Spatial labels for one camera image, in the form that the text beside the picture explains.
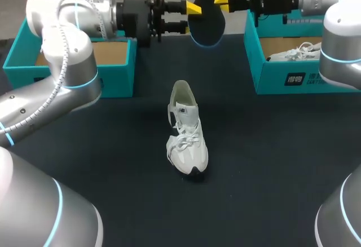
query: shoe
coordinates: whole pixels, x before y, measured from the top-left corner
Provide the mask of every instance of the shoe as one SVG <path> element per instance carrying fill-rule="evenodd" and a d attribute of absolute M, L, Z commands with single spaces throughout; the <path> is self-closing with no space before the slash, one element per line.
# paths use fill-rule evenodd
<path fill-rule="evenodd" d="M 272 54 L 267 58 L 267 61 L 307 61 L 319 60 L 321 53 L 321 42 L 313 45 L 310 42 L 304 42 L 298 48 L 293 48 L 289 51 Z"/>
<path fill-rule="evenodd" d="M 198 105 L 186 81 L 177 81 L 168 105 L 172 135 L 167 142 L 167 157 L 172 165 L 186 175 L 198 175 L 208 165 Z"/>

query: black table surface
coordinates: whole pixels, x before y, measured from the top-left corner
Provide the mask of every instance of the black table surface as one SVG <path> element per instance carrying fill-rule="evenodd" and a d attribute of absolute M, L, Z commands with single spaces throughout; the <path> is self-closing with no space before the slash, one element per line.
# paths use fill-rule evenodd
<path fill-rule="evenodd" d="M 166 158 L 176 80 L 199 104 L 203 182 Z M 164 37 L 138 52 L 134 98 L 101 99 L 12 151 L 98 208 L 104 247 L 310 247 L 318 208 L 361 162 L 360 110 L 358 94 L 256 95 L 242 35 L 214 49 Z"/>

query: shoe insole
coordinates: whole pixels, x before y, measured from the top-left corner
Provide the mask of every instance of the shoe insole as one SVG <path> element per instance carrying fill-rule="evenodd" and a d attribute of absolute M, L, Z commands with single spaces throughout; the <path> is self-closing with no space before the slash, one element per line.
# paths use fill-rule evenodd
<path fill-rule="evenodd" d="M 202 14 L 188 16 L 188 27 L 193 40 L 204 47 L 217 45 L 226 26 L 221 8 L 214 4 L 214 0 L 195 0 L 194 4 L 202 8 Z"/>

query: coiled cable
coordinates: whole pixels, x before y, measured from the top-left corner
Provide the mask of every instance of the coiled cable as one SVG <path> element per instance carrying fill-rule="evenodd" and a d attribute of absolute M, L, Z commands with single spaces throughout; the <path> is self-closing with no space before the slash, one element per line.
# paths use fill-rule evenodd
<path fill-rule="evenodd" d="M 59 78 L 56 82 L 55 88 L 53 89 L 53 91 L 51 92 L 51 94 L 47 98 L 47 100 L 35 112 L 33 112 L 30 116 L 28 116 L 24 120 L 20 121 L 19 123 L 16 123 L 12 126 L 6 127 L 3 130 L 0 130 L 0 135 L 10 133 L 13 130 L 16 130 L 23 126 L 26 126 L 32 120 L 37 118 L 53 102 L 53 100 L 59 93 L 59 91 L 64 83 L 65 75 L 66 75 L 67 69 L 68 69 L 68 61 L 69 61 L 69 44 L 67 41 L 67 36 L 65 35 L 65 31 L 62 28 L 62 26 L 60 24 L 60 20 L 59 20 L 61 5 L 63 4 L 64 1 L 65 0 L 59 0 L 58 6 L 55 9 L 55 26 L 58 28 L 60 36 L 61 36 L 61 41 L 63 42 L 63 62 L 61 65 L 61 71 L 59 74 Z M 107 39 L 107 32 L 105 31 L 105 25 L 104 25 L 102 15 L 100 14 L 100 11 L 96 7 L 93 0 L 84 0 L 84 1 L 86 1 L 91 6 L 91 8 L 94 10 L 94 12 L 96 13 L 98 20 L 99 20 L 100 32 L 102 34 L 102 37 L 103 37 L 103 39 Z"/>

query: teal shoe box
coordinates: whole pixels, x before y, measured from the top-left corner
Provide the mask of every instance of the teal shoe box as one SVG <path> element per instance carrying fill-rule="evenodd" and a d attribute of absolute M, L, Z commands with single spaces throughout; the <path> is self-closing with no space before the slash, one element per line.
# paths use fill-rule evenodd
<path fill-rule="evenodd" d="M 257 94 L 309 94 L 331 92 L 359 92 L 329 85 L 319 75 L 319 60 L 269 62 L 267 57 L 300 46 L 302 42 L 322 41 L 322 16 L 302 17 L 293 11 L 289 19 L 297 23 L 283 24 L 282 15 L 261 16 L 258 28 L 248 11 L 244 45 Z"/>
<path fill-rule="evenodd" d="M 124 33 L 119 31 L 118 37 L 112 42 L 103 42 L 101 38 L 91 39 L 103 88 L 102 98 L 129 98 L 133 95 L 137 42 L 126 39 L 122 37 L 123 35 Z M 111 46 L 114 50 L 112 52 L 108 47 L 115 42 L 116 45 Z M 3 66 L 13 88 L 30 85 L 50 75 L 45 59 L 41 58 L 42 55 L 39 54 L 41 44 L 42 40 L 32 34 L 25 19 Z M 107 54 L 103 56 L 104 59 L 100 59 L 97 55 L 103 51 Z M 114 57 L 120 58 L 122 56 L 121 60 L 109 59 L 109 55 L 112 54 Z"/>

